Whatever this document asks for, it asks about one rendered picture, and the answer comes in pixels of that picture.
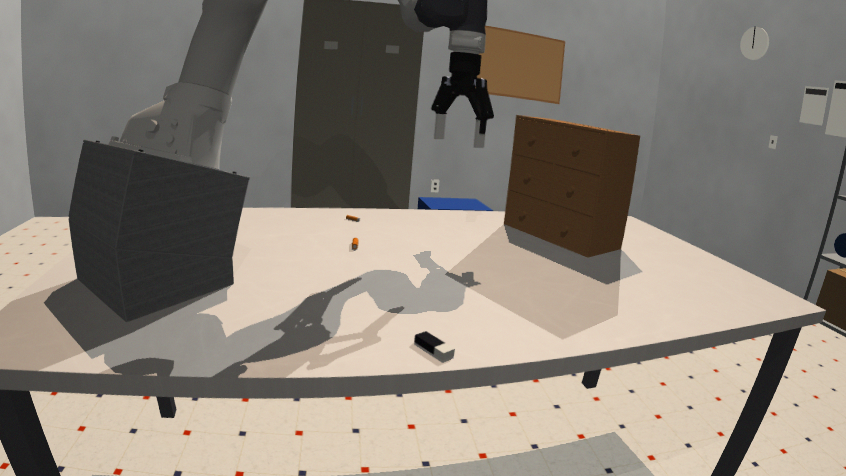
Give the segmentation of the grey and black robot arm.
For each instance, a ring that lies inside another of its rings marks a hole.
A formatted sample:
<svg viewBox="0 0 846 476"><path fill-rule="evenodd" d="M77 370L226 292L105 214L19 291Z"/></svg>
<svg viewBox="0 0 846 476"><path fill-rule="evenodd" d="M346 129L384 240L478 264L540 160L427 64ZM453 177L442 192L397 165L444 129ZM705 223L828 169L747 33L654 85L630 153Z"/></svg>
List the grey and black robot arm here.
<svg viewBox="0 0 846 476"><path fill-rule="evenodd" d="M267 2L203 0L179 82L166 87L164 101L132 115L120 141L112 136L109 144L219 169L232 92ZM485 53L487 0L398 2L415 32L445 26L449 50Z"/></svg>

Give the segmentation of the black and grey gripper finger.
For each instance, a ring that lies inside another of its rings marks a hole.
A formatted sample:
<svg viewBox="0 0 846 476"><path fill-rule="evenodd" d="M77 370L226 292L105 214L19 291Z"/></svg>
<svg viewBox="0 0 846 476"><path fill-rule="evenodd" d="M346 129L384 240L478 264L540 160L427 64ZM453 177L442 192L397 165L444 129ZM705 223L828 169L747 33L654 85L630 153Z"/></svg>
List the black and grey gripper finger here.
<svg viewBox="0 0 846 476"><path fill-rule="evenodd" d="M473 92L469 92L464 81L460 81L459 85L462 88L465 96L469 99L470 104L476 114L476 126L473 147L484 148L486 123L488 119L494 118L487 90L487 80L481 78L475 79L473 85L475 85L476 87Z"/></svg>
<svg viewBox="0 0 846 476"><path fill-rule="evenodd" d="M442 77L441 86L431 107L431 110L436 112L434 139L444 139L447 110L459 96L453 91L457 84L457 81L450 83L450 77Z"/></svg>

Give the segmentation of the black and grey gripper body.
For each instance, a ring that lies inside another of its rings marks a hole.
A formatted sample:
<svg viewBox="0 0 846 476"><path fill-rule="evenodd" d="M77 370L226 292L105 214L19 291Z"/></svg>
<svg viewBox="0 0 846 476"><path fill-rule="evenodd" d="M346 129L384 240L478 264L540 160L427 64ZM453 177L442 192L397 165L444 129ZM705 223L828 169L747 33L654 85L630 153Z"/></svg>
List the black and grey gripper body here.
<svg viewBox="0 0 846 476"><path fill-rule="evenodd" d="M473 92L475 89L474 80L480 74L481 55L464 52L451 52L449 72L452 73L450 83L457 81L458 84L453 90L455 95L465 95L461 89L459 82L464 81L468 90Z"/></svg>

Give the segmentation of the brown wooden drawer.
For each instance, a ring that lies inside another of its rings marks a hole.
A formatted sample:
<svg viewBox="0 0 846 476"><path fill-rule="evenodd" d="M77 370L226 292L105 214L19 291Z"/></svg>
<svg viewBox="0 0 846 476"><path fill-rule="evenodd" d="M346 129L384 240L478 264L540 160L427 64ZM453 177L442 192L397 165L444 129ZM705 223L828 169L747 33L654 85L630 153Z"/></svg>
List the brown wooden drawer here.
<svg viewBox="0 0 846 476"><path fill-rule="evenodd" d="M534 159L515 156L510 188L548 199L553 163Z"/></svg>
<svg viewBox="0 0 846 476"><path fill-rule="evenodd" d="M545 238L587 254L592 221L592 216L550 204Z"/></svg>
<svg viewBox="0 0 846 476"><path fill-rule="evenodd" d="M514 152L553 161L556 134L555 123L520 119L517 123Z"/></svg>
<svg viewBox="0 0 846 476"><path fill-rule="evenodd" d="M561 126L555 162L600 173L605 140L605 133L600 133Z"/></svg>
<svg viewBox="0 0 846 476"><path fill-rule="evenodd" d="M600 176L584 172L556 165L550 200L594 214Z"/></svg>
<svg viewBox="0 0 846 476"><path fill-rule="evenodd" d="M506 223L543 237L547 204L547 201L511 191Z"/></svg>

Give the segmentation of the dark brown chest of drawers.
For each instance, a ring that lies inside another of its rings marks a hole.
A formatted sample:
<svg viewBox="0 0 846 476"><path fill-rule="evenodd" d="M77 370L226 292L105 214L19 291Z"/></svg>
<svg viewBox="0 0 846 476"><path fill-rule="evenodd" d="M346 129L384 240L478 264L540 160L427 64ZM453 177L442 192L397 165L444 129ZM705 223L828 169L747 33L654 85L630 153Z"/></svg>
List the dark brown chest of drawers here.
<svg viewBox="0 0 846 476"><path fill-rule="evenodd" d="M529 117L529 118L527 118ZM547 160L523 153L514 152L515 150L515 141L516 141L516 131L517 131L517 123L519 119L527 119L527 120L538 120L544 121L549 123L555 123L557 125L557 134L556 134L556 143L555 143L555 151L554 151L554 159ZM630 206L634 176L635 176L635 169L637 163L637 156L638 156L638 149L639 149L639 142L640 136L623 133L619 134L620 132L609 130L611 132L606 132L605 130L595 130L595 129L602 129L599 127L592 128L585 128L585 126L574 126L574 125L582 125L577 123L572 124L563 124L564 122L560 120L539 120L541 118L538 117L530 117L530 116L520 116L516 115L516 122L515 122L515 132L514 132L514 141L513 141L513 150L512 150L512 159L511 159L511 168L510 168L510 176L509 176L509 185L508 185L508 193L507 193L507 201L506 201L506 209L505 209L505 217L504 217L504 224L515 228L517 230L523 231L585 257L592 257L616 250L620 250L622 248L625 227L628 217L628 211ZM559 121L559 122L551 122L551 121ZM559 136L559 129L561 126L566 127L575 127L575 128L582 128L587 130L593 130L598 132L605 133L605 140L604 140L604 148L603 148L603 156L602 156L602 163L601 163L601 170L600 173L594 172L591 170L555 162L556 161L556 153L557 153L557 145L558 145L558 136ZM550 190L549 190L549 197L548 199L538 197L520 190L516 190L510 188L511 185L511 177L512 177L512 168L513 168L513 159L515 155L522 155L527 156L547 162L553 163L552 167L552 175L551 175L551 183L550 183ZM552 192L552 184L553 184L553 177L554 177L554 169L555 166L563 165L566 167L582 170L585 172L593 173L600 175L599 177L599 184L597 190L597 197L595 203L594 214L590 214L554 201L551 201L551 192ZM544 224L544 231L543 237L520 229L518 227L512 226L506 223L506 216L507 216L507 209L508 209L508 201L509 201L509 194L511 191L516 191L522 194L526 194L544 201L547 201L547 211L546 211L546 218ZM556 204L589 216L593 217L592 227L590 232L590 238L587 248L587 254L583 254L551 240L545 238L546 226L547 226L547 219L548 219L548 212L550 204Z"/></svg>

